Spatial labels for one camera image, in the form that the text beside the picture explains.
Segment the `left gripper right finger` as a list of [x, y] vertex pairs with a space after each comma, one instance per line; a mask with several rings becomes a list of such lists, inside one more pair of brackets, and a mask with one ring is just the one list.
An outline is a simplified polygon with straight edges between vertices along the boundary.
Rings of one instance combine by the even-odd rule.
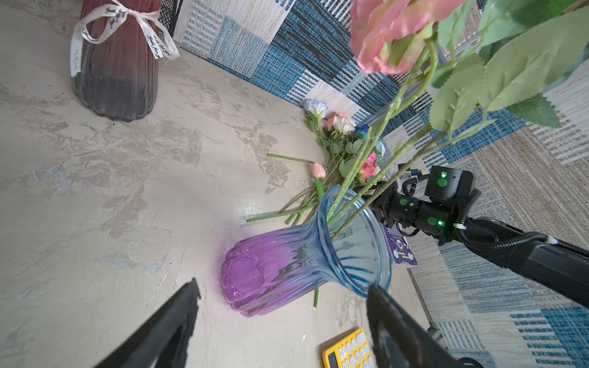
[[463, 366], [435, 342], [381, 286], [370, 286], [367, 308], [378, 367]]

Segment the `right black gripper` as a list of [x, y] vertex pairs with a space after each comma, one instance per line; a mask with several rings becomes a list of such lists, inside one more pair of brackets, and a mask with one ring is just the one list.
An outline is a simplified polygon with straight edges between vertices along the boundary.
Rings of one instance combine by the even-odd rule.
[[476, 201], [475, 177], [466, 170], [433, 166], [425, 178], [427, 200], [399, 193], [392, 186], [372, 202], [371, 209], [380, 222], [413, 227], [440, 244], [452, 242], [456, 231], [466, 229]]

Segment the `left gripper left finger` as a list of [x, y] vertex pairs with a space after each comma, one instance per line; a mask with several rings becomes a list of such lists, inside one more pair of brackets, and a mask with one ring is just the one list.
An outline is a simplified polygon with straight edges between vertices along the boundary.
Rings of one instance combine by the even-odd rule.
[[197, 281], [192, 279], [97, 366], [186, 366], [199, 299]]

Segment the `purple blue glass vase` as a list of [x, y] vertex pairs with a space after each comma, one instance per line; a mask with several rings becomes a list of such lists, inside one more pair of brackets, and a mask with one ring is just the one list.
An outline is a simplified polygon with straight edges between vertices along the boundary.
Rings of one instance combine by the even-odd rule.
[[220, 284], [233, 310], [268, 314], [327, 282], [361, 297], [372, 284], [389, 288], [392, 254], [383, 226], [354, 191], [338, 202], [339, 190], [325, 193], [308, 224], [243, 239], [227, 252]]

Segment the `dark red glass vase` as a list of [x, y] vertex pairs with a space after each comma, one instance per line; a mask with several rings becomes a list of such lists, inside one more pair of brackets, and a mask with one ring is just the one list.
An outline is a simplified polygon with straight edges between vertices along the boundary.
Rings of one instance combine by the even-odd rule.
[[85, 1], [70, 48], [72, 90], [96, 115], [135, 121], [152, 112], [160, 61], [179, 52], [161, 1]]

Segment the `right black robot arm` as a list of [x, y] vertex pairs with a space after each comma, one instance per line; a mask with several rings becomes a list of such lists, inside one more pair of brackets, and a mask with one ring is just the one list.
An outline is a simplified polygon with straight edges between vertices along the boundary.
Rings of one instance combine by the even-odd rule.
[[466, 170], [434, 166], [426, 180], [426, 199], [393, 184], [371, 203], [377, 218], [423, 232], [439, 245], [463, 244], [501, 268], [538, 282], [588, 306], [588, 251], [540, 232], [523, 232], [490, 217], [470, 217], [481, 193]]

